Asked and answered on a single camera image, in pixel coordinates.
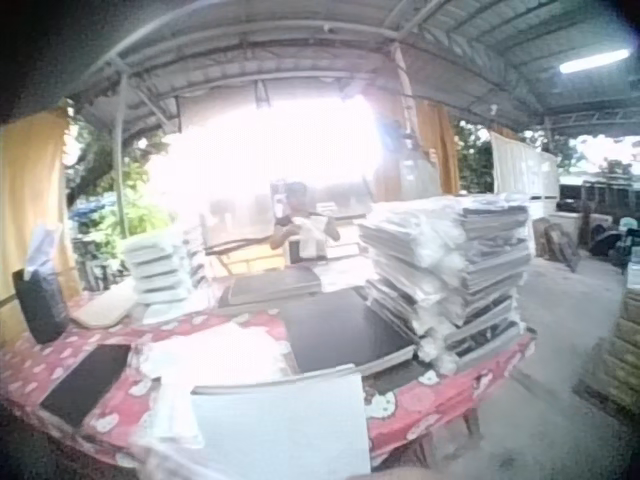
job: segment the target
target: green foliage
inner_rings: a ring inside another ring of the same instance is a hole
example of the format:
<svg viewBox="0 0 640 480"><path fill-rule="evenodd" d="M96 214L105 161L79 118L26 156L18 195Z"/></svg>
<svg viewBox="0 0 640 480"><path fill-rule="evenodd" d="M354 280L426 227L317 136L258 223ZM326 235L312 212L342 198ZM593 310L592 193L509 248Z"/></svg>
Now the green foliage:
<svg viewBox="0 0 640 480"><path fill-rule="evenodd" d="M493 192L493 151L487 130L460 121L454 125L460 188L469 193Z"/></svg>
<svg viewBox="0 0 640 480"><path fill-rule="evenodd" d="M553 137L554 154L558 156L559 173L569 173L577 164L587 159L576 148L576 141L569 137L556 135Z"/></svg>
<svg viewBox="0 0 640 480"><path fill-rule="evenodd" d="M124 214L129 235L151 232L171 225L170 215L148 200L140 191L127 190ZM120 256L120 223L118 209L107 208L96 214L93 238L99 245L100 253L109 258Z"/></svg>
<svg viewBox="0 0 640 480"><path fill-rule="evenodd" d="M67 195L71 205L80 196L101 197L115 192L111 139L82 118L72 118L77 129L76 140L83 148L77 165L67 169L67 184L72 185L73 189ZM144 166L153 155L166 153L168 149L168 144L163 142L162 137L161 133L153 133L124 146L122 180L129 235L165 228L171 224L169 213L149 199L146 188L149 172ZM109 258L118 258L121 240L117 208L97 212L89 225L99 253Z"/></svg>

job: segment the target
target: pink tablecloth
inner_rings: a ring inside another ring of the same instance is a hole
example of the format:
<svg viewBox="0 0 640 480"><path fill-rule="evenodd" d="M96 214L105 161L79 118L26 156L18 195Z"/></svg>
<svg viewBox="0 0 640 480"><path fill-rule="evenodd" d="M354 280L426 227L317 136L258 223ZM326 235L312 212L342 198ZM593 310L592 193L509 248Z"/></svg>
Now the pink tablecloth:
<svg viewBox="0 0 640 480"><path fill-rule="evenodd" d="M75 307L86 299L78 299ZM155 342L174 335L190 335L227 321L245 327L263 327L286 348L287 333L277 310L243 314L233 318L193 314L153 326L133 326L126 321L107 330L70 327L57 341L37 345L25 333L0 354L0 398L11 410L37 428L102 461L134 466L129 442L138 428L150 420L150 403L157 385L127 369L109 393L76 431L47 415L40 402L51 389L98 344ZM379 395L368 392L366 413L372 458L446 423L473 407L511 369L533 351L534 338L525 334L510 350L484 364L448 378L437 385L420 378Z"/></svg>

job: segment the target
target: tissue box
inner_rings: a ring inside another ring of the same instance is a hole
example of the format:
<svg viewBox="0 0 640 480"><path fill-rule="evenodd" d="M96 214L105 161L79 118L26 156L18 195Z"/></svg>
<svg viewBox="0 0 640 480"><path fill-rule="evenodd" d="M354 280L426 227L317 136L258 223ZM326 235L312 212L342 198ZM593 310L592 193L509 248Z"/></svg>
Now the tissue box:
<svg viewBox="0 0 640 480"><path fill-rule="evenodd" d="M27 327L39 344L56 340L69 325L69 311L55 273L35 270L29 280L24 270L13 272L13 286Z"/></svg>

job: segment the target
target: metal roof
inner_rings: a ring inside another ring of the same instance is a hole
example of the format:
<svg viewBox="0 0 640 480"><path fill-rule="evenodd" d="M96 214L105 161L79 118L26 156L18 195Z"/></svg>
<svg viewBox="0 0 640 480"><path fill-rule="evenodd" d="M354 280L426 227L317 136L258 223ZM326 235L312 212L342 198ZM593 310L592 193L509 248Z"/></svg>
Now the metal roof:
<svg viewBox="0 0 640 480"><path fill-rule="evenodd" d="M88 121L110 128L118 77L128 72L125 135L176 130L177 96L224 85L317 76L343 89L369 83L399 91L395 42L404 49L414 95L462 118L518 130L548 116L558 132L572 135L640 131L636 55L570 75L558 70L567 60L636 46L632 31L596 1L133 3L105 15L99 41L99 32L85 31L86 45L78 48L92 54L90 61L76 61L65 82L58 77L58 91Z"/></svg>

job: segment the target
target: fluorescent light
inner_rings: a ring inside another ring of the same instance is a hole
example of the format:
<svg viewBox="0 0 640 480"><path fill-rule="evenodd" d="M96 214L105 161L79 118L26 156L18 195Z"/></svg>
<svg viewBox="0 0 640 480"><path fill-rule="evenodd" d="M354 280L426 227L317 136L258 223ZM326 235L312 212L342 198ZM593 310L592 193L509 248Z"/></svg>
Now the fluorescent light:
<svg viewBox="0 0 640 480"><path fill-rule="evenodd" d="M578 60L571 60L570 62L560 65L560 71L562 73L573 73L581 70L587 70L589 68L601 67L603 65L609 65L610 63L618 62L629 56L631 52L629 50L616 50L615 52L601 53L600 55L593 55L591 57L580 58Z"/></svg>

